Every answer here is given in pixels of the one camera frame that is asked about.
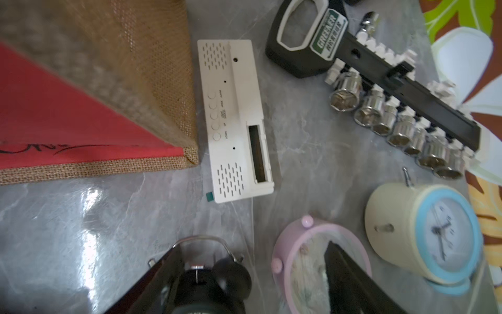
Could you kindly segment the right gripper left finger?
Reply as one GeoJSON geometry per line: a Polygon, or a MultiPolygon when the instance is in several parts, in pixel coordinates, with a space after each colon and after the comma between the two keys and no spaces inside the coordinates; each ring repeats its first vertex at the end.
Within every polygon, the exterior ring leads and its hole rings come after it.
{"type": "Polygon", "coordinates": [[[160,307],[183,271],[180,247],[170,249],[105,313],[148,313],[160,307]]]}

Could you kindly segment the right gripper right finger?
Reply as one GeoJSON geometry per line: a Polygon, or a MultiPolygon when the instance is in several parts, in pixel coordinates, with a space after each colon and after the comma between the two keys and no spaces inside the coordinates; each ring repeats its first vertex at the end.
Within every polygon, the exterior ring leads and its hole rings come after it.
{"type": "Polygon", "coordinates": [[[324,254],[331,313],[405,313],[337,244],[324,254]]]}

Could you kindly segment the canvas bag with red sides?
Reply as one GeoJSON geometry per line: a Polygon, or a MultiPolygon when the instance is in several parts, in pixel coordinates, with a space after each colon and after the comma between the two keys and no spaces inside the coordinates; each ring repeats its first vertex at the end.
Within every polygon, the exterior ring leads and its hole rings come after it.
{"type": "Polygon", "coordinates": [[[1,2],[1,184],[198,163],[184,1],[1,2]]]}

